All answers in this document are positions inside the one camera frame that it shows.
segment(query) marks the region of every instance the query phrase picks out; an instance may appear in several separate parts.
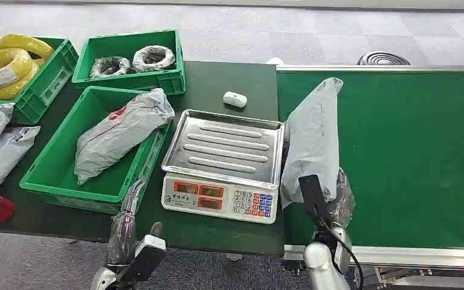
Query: stainless steel scale tray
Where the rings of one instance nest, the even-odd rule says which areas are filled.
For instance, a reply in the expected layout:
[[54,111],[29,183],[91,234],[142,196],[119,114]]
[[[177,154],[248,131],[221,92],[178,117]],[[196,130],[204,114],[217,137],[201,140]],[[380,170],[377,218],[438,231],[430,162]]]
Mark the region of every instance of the stainless steel scale tray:
[[274,190],[283,124],[211,112],[182,112],[161,168],[167,172]]

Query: black round object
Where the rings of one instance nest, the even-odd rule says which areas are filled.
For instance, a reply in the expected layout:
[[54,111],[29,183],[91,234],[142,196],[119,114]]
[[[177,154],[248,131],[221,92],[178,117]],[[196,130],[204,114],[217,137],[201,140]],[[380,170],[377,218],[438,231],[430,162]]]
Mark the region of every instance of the black round object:
[[392,53],[373,51],[360,57],[357,65],[410,65],[410,63],[403,57]]

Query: yellow cable coil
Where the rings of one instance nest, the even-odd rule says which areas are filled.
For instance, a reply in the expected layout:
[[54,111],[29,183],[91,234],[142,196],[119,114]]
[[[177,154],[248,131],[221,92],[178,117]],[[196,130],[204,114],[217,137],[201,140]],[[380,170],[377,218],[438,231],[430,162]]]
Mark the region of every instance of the yellow cable coil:
[[25,77],[33,62],[27,51],[20,48],[0,50],[0,88],[9,86]]
[[53,53],[53,48],[47,43],[33,37],[21,34],[6,34],[0,37],[0,50],[3,48],[22,48],[47,60]]
[[45,59],[33,59],[33,62],[36,63],[37,66],[42,67],[45,63]]
[[30,72],[20,79],[16,83],[12,83],[9,86],[5,86],[4,88],[0,88],[0,100],[12,100],[14,99],[22,88],[27,85],[27,83],[34,77],[36,73],[39,71],[39,67],[36,63],[33,62],[33,66]]

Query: green plastic crate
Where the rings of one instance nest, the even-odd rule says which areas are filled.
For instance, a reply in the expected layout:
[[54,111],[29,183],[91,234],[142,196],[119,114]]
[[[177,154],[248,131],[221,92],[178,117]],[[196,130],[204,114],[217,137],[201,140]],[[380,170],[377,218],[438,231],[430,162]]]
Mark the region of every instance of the green plastic crate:
[[[121,56],[132,59],[136,51],[148,45],[162,45],[176,54],[176,68],[166,71],[142,72],[124,76],[89,78],[95,59],[109,56]],[[122,89],[162,88],[167,95],[185,92],[184,61],[178,30],[161,30],[150,33],[100,36],[86,40],[72,76],[76,88],[88,86],[107,86]]]
[[54,52],[14,100],[0,101],[0,104],[15,103],[11,121],[14,124],[32,125],[40,120],[57,93],[70,79],[79,58],[68,39],[37,38],[50,45]]
[[[95,86],[86,88],[24,175],[20,186],[36,193],[48,204],[118,213],[128,188],[140,175],[147,181],[150,178],[169,125],[154,130],[119,162],[82,186],[77,185],[74,174],[76,141],[109,113],[142,93],[145,92]],[[145,188],[141,191],[138,208]]]

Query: digital weighing scale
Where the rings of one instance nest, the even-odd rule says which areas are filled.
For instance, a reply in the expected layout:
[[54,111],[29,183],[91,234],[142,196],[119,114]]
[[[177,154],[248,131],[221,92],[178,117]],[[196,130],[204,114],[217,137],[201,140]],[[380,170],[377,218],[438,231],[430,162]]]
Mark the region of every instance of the digital weighing scale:
[[168,210],[272,224],[283,124],[209,112],[182,113],[161,168]]

